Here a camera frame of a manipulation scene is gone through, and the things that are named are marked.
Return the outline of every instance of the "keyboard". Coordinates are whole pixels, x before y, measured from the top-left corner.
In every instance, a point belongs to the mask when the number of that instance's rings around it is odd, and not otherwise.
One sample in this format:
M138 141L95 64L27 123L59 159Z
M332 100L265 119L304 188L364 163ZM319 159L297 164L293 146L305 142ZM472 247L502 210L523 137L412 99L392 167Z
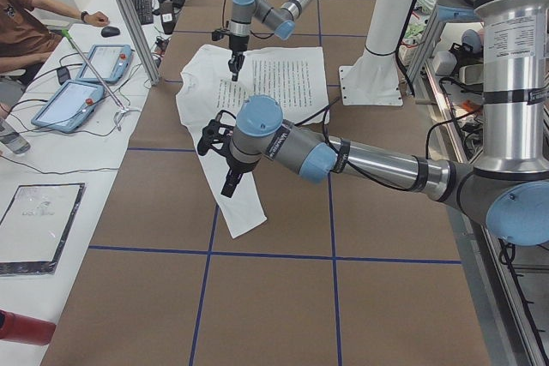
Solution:
M136 8L137 17L142 25L153 23L153 6L152 0L131 0Z

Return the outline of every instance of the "white table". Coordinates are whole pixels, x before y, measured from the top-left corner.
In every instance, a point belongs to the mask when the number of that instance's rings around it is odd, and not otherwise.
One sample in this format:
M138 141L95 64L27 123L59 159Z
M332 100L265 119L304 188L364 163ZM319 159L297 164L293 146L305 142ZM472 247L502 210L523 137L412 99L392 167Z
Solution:
M100 28L75 24L70 29L74 41L83 51L88 51L95 44L128 44L132 45L122 17L114 0L93 0L87 7L90 13L103 11L111 20L111 25L119 27L121 34L111 38L102 38ZM161 32L158 18L155 23L143 26L147 41L152 46L157 35L165 38ZM64 39L51 54L40 71L59 66L59 59L75 51ZM63 64L80 63L79 56L66 57ZM113 90L128 78L132 69L140 63L134 53L133 61L123 79L113 86ZM71 68L72 77L79 68ZM34 82L22 96L26 99L49 99L59 88L55 72L45 75ZM25 133L25 138L31 144L31 149L23 155L16 156L3 147L6 157L34 166L42 171L73 171L79 169L118 168L122 162L128 139L139 118L139 110L145 104L150 83L143 68L136 70L128 83L122 89L124 97L119 98L131 111L124 116L122 129L114 130L107 137L98 137L85 133L64 135L59 132ZM29 128L31 118L41 107L38 102L18 105L14 114ZM95 109L91 117L80 129L103 135L114 127L113 116L118 107L111 98L107 98ZM10 124L18 131L23 127L13 117ZM89 241L94 234L95 226L100 218L106 198L116 177L116 171L78 172L69 175L43 175L24 166L15 165L6 159L0 159L0 213L8 207L17 187L21 184L42 183L85 183L86 188L81 205L76 213L70 229L67 243L54 274L24 275L15 277L0 277L0 308L21 315L28 315L57 323L63 307L69 296L70 289L78 273L82 259L86 253ZM0 364L6 366L36 366L41 362L47 346L23 345L0 340Z

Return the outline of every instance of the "black computer mouse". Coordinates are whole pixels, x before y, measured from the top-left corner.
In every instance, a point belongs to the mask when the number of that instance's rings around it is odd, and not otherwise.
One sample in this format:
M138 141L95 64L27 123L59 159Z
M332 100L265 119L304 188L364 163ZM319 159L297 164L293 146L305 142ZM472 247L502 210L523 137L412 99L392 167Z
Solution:
M118 36L120 29L114 26L105 26L101 29L101 36L104 38L110 38L111 36Z

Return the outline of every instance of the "red tube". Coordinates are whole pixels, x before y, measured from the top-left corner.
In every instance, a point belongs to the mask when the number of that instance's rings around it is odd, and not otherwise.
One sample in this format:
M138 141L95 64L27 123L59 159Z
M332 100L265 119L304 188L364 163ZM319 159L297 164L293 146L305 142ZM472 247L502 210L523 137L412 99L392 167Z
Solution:
M0 339L28 345L51 342L55 323L0 310Z

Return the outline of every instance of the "tablet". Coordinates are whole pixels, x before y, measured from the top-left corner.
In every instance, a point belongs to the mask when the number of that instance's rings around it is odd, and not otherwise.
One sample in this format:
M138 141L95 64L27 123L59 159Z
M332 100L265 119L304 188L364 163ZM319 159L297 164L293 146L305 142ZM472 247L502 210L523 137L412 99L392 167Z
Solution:
M97 102L103 98L103 87L83 81L66 81L42 106L31 123L48 129L71 132L80 126Z
M105 83L119 81L132 57L130 45L94 45L87 54L87 60L91 62ZM94 72L85 63L76 75L76 79L99 83Z

